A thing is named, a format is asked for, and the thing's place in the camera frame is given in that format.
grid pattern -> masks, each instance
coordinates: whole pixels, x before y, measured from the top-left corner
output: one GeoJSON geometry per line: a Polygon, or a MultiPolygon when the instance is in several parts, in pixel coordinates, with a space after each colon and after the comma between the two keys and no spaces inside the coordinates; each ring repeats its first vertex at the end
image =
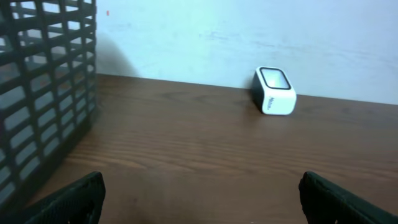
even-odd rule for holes
{"type": "Polygon", "coordinates": [[[96,7],[0,4],[1,210],[96,108],[96,7]]]}

